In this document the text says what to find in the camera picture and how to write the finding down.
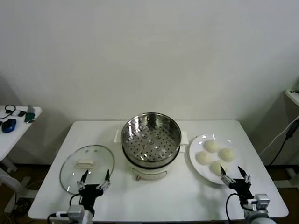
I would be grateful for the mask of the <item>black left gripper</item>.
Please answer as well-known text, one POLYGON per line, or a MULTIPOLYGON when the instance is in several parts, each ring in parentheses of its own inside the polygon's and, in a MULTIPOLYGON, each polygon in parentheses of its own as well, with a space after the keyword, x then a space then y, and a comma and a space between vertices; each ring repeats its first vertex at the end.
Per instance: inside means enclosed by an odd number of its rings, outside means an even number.
POLYGON ((110 172, 107 170, 104 182, 100 185, 97 184, 87 184, 85 185, 85 181, 89 174, 89 170, 87 169, 81 179, 77 181, 77 186, 79 188, 79 194, 81 196, 80 205, 84 207, 93 207, 97 197, 103 195, 103 190, 106 190, 110 186, 110 172))

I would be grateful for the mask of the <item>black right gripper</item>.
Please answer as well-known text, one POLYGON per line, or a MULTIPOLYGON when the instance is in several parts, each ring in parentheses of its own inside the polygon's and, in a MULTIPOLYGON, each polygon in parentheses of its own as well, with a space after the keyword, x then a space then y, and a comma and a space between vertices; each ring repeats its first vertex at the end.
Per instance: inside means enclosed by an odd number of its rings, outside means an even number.
POLYGON ((250 191, 251 187, 251 176, 247 175, 245 170, 238 166, 238 170, 242 176, 241 179, 232 179, 227 174, 223 166, 220 166, 221 169, 221 180, 226 186, 230 186, 230 189, 236 191, 239 196, 240 203, 242 205, 248 205, 248 200, 253 199, 254 196, 250 191))

